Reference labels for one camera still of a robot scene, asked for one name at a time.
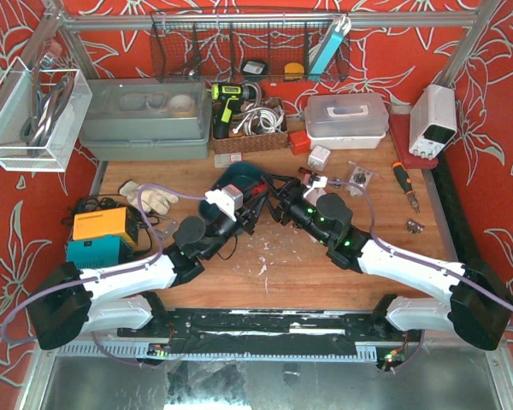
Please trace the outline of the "large red spring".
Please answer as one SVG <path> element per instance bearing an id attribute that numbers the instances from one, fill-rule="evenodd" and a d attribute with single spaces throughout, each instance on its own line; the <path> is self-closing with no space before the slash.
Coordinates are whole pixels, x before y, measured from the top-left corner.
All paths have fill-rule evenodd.
<path id="1" fill-rule="evenodd" d="M 254 195 L 258 195 L 268 189 L 268 185 L 265 181 L 260 181 L 252 190 Z"/>

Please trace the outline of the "red handled ratchet wrench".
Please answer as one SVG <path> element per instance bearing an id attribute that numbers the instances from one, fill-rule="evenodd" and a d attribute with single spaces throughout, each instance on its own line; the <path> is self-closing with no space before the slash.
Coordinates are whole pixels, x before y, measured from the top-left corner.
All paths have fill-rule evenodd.
<path id="1" fill-rule="evenodd" d="M 303 176 L 304 176 L 304 183 L 307 184 L 307 185 L 309 185 L 311 182 L 314 182 L 314 181 L 316 181 L 316 180 L 318 180 L 320 178 L 319 174 L 317 174 L 316 172 L 314 172 L 311 169 L 308 169 L 307 167 L 300 167 L 298 169 L 298 172 L 303 174 Z M 341 178 L 338 178 L 338 177 L 333 177 L 333 178 L 329 178 L 327 180 L 327 182 L 330 185 L 341 186 L 343 180 Z"/>

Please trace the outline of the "plastic bag with parts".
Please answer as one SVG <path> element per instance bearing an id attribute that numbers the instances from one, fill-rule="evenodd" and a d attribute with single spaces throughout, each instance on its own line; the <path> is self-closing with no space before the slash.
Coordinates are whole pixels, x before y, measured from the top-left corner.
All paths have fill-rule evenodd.
<path id="1" fill-rule="evenodd" d="M 363 191 L 368 188 L 368 185 L 373 177 L 378 177 L 379 174 L 366 168 L 361 167 L 354 161 L 349 162 L 351 166 L 351 173 L 349 174 L 348 182 L 345 190 L 351 197 L 361 196 Z"/>

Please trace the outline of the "white power plug adapter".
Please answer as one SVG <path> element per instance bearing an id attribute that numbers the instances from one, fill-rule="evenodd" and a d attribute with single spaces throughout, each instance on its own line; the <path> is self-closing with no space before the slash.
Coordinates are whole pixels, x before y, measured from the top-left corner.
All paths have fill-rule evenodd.
<path id="1" fill-rule="evenodd" d="M 317 171 L 323 171 L 328 163 L 331 151 L 321 146 L 315 146 L 308 157 L 308 166 Z"/>

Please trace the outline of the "red small box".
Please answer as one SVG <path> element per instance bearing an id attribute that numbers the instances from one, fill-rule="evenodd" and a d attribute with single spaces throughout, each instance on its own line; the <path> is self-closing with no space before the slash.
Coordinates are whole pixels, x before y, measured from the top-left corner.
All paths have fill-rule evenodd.
<path id="1" fill-rule="evenodd" d="M 301 155 L 310 151 L 311 141 L 305 130 L 290 132 L 288 147 L 293 155 Z"/>

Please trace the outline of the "clear small label bag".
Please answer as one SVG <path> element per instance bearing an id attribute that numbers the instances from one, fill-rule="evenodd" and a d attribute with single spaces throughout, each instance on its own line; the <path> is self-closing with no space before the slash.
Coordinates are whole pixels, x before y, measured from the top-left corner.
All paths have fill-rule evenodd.
<path id="1" fill-rule="evenodd" d="M 229 153 L 214 155 L 215 168 L 229 167 L 230 165 L 242 161 L 241 153 Z"/>

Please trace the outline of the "orange black screwdriver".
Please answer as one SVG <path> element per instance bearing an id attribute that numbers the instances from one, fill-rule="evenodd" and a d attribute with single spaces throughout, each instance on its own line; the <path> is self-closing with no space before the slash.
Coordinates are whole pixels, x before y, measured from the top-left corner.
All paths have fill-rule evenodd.
<path id="1" fill-rule="evenodd" d="M 394 162 L 392 164 L 392 170 L 393 170 L 394 176 L 395 176 L 396 180 L 398 181 L 399 186 L 403 190 L 410 206 L 413 208 L 413 210 L 417 214 L 419 214 L 420 213 L 419 202 L 416 198 L 416 193 L 413 189 L 410 176 L 407 173 L 403 163 L 400 161 Z"/>

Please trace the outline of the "orange power box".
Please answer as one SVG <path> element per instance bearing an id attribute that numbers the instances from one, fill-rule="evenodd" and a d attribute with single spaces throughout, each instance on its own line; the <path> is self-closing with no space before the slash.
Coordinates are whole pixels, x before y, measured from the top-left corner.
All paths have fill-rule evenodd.
<path id="1" fill-rule="evenodd" d="M 121 237 L 136 245 L 139 240 L 137 220 L 127 207 L 77 214 L 74 217 L 73 240 L 86 240 L 106 235 Z"/>

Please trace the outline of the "small metal parts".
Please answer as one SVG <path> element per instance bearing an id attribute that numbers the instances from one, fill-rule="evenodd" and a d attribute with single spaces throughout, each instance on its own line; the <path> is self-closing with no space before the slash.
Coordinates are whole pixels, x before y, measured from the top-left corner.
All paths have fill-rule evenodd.
<path id="1" fill-rule="evenodd" d="M 406 229 L 410 233 L 418 234 L 418 233 L 422 233 L 424 231 L 425 226 L 413 219 L 409 219 L 406 222 Z"/>

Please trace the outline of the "grey plastic storage box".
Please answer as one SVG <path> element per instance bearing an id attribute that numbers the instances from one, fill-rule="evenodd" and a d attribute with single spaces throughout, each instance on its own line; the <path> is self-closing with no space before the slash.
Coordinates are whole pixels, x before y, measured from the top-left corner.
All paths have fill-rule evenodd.
<path id="1" fill-rule="evenodd" d="M 212 101 L 205 83 L 91 79 L 88 85 L 80 144 L 100 161 L 208 157 Z"/>

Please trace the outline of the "white power supply unit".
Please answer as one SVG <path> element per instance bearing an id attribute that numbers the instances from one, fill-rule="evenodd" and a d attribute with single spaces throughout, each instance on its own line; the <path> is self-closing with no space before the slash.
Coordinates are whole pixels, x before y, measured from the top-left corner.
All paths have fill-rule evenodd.
<path id="1" fill-rule="evenodd" d="M 409 152 L 431 161 L 457 132 L 454 90 L 428 85 L 410 111 Z"/>

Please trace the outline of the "clear acrylic hanging box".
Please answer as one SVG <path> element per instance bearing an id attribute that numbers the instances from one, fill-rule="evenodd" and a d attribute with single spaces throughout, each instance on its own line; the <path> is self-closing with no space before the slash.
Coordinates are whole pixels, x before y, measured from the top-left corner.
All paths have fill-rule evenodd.
<path id="1" fill-rule="evenodd" d="M 8 68 L 0 98 L 0 166 L 6 171 L 64 173 L 92 92 L 78 68 Z"/>

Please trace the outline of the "metal bracket piece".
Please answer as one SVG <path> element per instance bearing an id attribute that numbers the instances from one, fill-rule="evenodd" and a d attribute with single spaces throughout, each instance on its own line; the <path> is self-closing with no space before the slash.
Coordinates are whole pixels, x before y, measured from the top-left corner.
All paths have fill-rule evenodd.
<path id="1" fill-rule="evenodd" d="M 165 241 L 176 231 L 178 223 L 175 220 L 167 220 L 168 224 L 163 229 L 152 227 L 153 235 L 160 241 Z"/>

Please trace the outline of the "green yellow cordless drill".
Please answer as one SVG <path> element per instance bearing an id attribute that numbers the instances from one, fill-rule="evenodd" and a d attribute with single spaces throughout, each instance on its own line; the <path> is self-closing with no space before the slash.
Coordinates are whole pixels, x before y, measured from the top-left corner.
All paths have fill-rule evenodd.
<path id="1" fill-rule="evenodd" d="M 228 137 L 233 115 L 240 112 L 245 101 L 254 100 L 256 96 L 257 90 L 249 84 L 215 83 L 211 86 L 212 99 L 220 103 L 213 126 L 215 139 Z"/>

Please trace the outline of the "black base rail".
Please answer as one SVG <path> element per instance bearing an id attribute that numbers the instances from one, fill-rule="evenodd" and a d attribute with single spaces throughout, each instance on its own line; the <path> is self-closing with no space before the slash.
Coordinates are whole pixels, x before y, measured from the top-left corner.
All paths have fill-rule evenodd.
<path id="1" fill-rule="evenodd" d="M 358 346 L 401 347 L 420 331 L 399 331 L 368 312 L 176 308 L 118 337 L 163 340 L 175 354 L 353 355 Z"/>

